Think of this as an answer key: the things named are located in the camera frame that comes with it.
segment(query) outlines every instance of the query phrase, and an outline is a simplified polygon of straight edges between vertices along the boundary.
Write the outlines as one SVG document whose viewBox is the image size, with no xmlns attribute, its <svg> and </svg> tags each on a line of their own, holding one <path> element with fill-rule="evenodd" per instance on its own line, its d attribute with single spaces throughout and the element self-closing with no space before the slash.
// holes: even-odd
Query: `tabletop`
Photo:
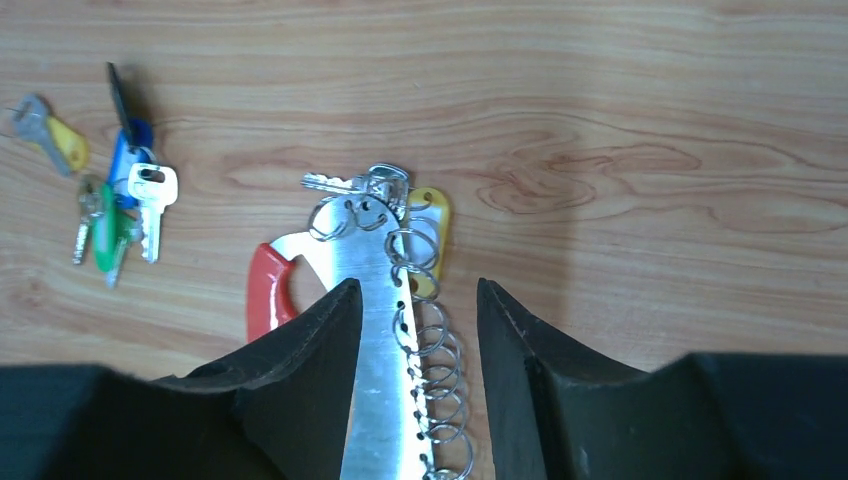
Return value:
<svg viewBox="0 0 848 480">
<path fill-rule="evenodd" d="M 239 348 L 254 249 L 322 197 L 301 176 L 376 162 L 453 207 L 474 478 L 480 277 L 642 369 L 846 353 L 846 45 L 834 0 L 0 0 L 0 106 L 37 92 L 105 176 L 114 62 L 180 181 L 159 263 L 134 246 L 109 290 L 71 264 L 77 180 L 0 138 L 0 362 L 155 378 Z"/>
</svg>

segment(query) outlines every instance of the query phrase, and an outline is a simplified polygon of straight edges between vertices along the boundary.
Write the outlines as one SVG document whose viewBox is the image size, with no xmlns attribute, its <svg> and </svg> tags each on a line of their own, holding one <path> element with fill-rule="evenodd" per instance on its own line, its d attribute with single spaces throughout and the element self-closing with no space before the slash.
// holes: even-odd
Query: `yellow key tag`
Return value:
<svg viewBox="0 0 848 480">
<path fill-rule="evenodd" d="M 85 137 L 71 130 L 52 115 L 47 117 L 47 128 L 50 130 L 50 136 L 53 137 L 53 143 L 64 155 L 71 171 L 82 170 L 88 163 L 88 142 Z"/>
<path fill-rule="evenodd" d="M 450 224 L 450 203 L 445 194 L 435 188 L 416 188 L 409 194 L 409 214 L 407 226 L 420 232 L 420 235 L 410 235 L 405 245 L 407 254 L 415 263 L 424 264 L 433 255 L 433 246 L 422 236 L 428 237 L 439 249 L 439 259 L 430 269 L 436 280 L 439 280 L 445 258 L 445 244 L 448 239 Z M 433 294 L 435 285 L 421 273 L 411 274 L 415 290 L 413 293 L 421 297 Z"/>
</svg>

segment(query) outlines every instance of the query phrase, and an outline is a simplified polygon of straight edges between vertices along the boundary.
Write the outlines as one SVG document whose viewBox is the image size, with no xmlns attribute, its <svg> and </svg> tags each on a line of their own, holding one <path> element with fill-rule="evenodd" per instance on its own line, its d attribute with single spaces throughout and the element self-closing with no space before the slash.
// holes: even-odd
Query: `wooden table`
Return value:
<svg viewBox="0 0 848 480">
<path fill-rule="evenodd" d="M 300 176 L 376 161 L 455 209 L 441 296 L 494 478 L 479 277 L 618 360 L 848 351 L 848 7 L 833 0 L 0 0 L 0 100 L 39 92 L 105 175 L 119 64 L 180 175 L 160 263 L 71 265 L 76 180 L 0 139 L 0 360 L 185 374 L 244 343 Z M 301 272 L 301 306 L 320 296 Z"/>
</svg>

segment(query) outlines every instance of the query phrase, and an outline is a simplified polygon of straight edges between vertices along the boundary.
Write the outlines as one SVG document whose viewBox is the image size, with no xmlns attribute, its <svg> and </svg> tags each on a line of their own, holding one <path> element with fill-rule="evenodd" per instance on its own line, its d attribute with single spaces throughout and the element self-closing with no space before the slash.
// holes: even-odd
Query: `key hole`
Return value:
<svg viewBox="0 0 848 480">
<path fill-rule="evenodd" d="M 145 168 L 138 172 L 138 176 L 141 177 L 142 180 L 147 180 L 148 182 L 165 183 L 165 174 L 159 170 Z"/>
</svg>

